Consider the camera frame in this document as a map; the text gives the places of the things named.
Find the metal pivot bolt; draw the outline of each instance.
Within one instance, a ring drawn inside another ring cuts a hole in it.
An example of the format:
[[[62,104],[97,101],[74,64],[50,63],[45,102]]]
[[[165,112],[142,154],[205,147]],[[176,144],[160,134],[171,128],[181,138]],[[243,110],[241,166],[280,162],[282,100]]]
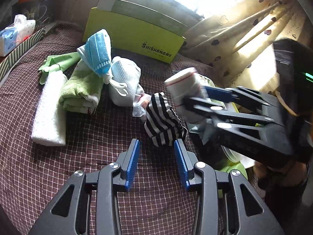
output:
[[[110,163],[109,164],[112,169],[116,169],[118,167],[118,163]]]
[[[233,169],[232,170],[232,175],[234,175],[234,176],[239,176],[240,175],[240,171],[239,170],[237,170],[237,169]]]
[[[80,176],[82,176],[83,174],[84,174],[84,172],[83,172],[82,170],[77,170],[77,171],[74,172],[74,175],[75,175],[76,177],[80,177]]]
[[[196,163],[196,166],[200,169],[204,168],[205,167],[205,163],[204,162],[197,162]]]

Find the black and white striped fabric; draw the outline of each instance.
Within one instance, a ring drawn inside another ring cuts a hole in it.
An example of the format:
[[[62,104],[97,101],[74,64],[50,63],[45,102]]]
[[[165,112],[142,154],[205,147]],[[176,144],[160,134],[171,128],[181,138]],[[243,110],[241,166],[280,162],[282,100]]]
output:
[[[151,97],[147,107],[145,130],[157,147],[173,146],[176,139],[184,140],[187,134],[187,129],[168,104],[163,92],[155,93]]]

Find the white fuzzy roll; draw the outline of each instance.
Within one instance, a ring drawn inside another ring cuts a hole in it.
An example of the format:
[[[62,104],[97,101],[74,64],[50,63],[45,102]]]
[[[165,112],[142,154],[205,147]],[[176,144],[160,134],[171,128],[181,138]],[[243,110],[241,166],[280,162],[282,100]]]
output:
[[[65,146],[66,113],[59,97],[66,76],[61,70],[50,72],[37,106],[31,138],[44,146]]]

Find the brown checkered fabric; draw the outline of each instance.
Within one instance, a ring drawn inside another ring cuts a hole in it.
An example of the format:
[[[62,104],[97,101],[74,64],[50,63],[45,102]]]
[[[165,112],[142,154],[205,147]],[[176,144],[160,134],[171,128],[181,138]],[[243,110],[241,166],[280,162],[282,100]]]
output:
[[[130,193],[119,194],[123,234],[191,234],[195,194],[180,185],[171,147],[158,148],[145,136],[132,108],[117,107],[102,90],[94,115],[67,112],[66,146],[44,147],[31,138],[32,122],[42,86],[38,68],[48,55],[76,51],[82,29],[58,23],[24,56],[0,89],[0,204],[14,226],[26,235],[40,213],[76,170],[92,172],[116,160],[132,138],[142,142],[138,172]],[[175,70],[195,67],[210,77],[210,67],[177,55],[171,65],[128,51],[113,49],[112,57],[133,60],[141,68],[140,85],[148,94],[164,92],[163,82]],[[72,66],[65,74],[69,77]],[[196,149],[187,136],[186,148]],[[219,219],[220,233],[223,221]],[[95,231],[95,197],[91,208],[91,234]]]

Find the yellow curtain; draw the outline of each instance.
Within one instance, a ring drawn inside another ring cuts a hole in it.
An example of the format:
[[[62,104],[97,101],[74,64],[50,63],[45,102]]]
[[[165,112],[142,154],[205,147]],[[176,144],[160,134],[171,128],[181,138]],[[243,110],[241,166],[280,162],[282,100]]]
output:
[[[306,18],[296,0],[243,0],[189,29],[180,53],[211,66],[217,85],[273,91],[278,76],[271,44],[298,40],[303,29],[308,44],[312,24],[304,27]]]

